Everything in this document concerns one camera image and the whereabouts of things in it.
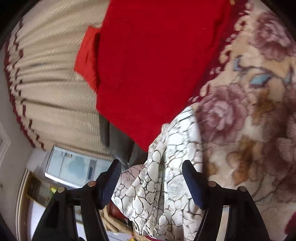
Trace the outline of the beige dotted curtain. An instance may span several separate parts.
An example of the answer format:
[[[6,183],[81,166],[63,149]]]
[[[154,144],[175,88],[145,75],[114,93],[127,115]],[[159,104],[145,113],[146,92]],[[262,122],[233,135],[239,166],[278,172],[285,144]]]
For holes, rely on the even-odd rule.
[[[74,71],[87,28],[101,26],[107,7],[108,1],[40,1],[13,28],[4,71],[14,112],[33,147],[109,158],[96,95]]]

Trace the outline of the red blanket on sofa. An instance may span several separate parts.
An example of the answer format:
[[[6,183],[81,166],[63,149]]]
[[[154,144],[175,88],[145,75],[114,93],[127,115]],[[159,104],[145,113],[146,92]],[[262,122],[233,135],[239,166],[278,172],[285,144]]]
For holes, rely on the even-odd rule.
[[[101,28],[97,110],[147,150],[186,106],[238,1],[111,1]]]

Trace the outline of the floral red beige blanket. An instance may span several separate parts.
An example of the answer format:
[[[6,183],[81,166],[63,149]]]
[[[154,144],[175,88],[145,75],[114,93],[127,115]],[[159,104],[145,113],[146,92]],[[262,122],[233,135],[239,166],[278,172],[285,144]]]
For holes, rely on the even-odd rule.
[[[245,186],[271,240],[295,232],[295,41],[261,1],[232,1],[234,21],[194,108],[204,174]]]

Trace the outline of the beige jacket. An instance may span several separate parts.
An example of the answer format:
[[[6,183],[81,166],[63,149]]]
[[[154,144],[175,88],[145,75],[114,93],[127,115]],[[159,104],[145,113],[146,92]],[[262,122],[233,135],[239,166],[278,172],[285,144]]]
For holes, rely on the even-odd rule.
[[[129,227],[126,222],[111,215],[109,204],[104,209],[100,210],[99,214],[102,219],[103,226],[106,228],[107,231],[133,235],[132,228]]]

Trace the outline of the white black patterned coat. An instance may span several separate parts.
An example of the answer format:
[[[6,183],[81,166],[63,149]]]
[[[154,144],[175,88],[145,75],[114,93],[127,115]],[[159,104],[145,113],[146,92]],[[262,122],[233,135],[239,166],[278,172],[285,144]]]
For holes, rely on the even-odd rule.
[[[195,117],[186,108],[170,123],[149,147],[143,166],[123,172],[112,200],[133,222],[138,235],[158,240],[193,240],[203,212],[189,192],[182,173],[182,164],[189,160],[201,171],[202,138],[200,132],[212,133],[232,123],[233,115],[221,107],[213,107]]]

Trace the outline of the dark brown leather sofa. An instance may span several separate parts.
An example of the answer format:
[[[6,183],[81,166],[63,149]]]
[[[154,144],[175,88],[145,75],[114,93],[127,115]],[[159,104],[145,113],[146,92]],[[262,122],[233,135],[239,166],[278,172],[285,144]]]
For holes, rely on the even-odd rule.
[[[148,153],[141,149],[128,135],[99,114],[100,140],[113,159],[121,162],[122,171],[144,164]]]

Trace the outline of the red gift box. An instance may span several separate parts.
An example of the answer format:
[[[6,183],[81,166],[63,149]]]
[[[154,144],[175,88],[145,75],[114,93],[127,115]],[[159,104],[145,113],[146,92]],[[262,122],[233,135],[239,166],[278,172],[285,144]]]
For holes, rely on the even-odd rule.
[[[114,218],[116,218],[118,220],[126,219],[126,217],[120,212],[118,207],[112,201],[109,203],[109,211],[108,211],[108,213],[112,217],[114,217]]]

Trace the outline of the small red pillow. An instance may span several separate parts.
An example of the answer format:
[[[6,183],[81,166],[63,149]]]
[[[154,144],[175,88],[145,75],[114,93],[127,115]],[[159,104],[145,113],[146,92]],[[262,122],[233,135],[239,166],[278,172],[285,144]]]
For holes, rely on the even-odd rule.
[[[99,85],[98,54],[100,28],[89,26],[77,53],[74,71],[96,92]]]

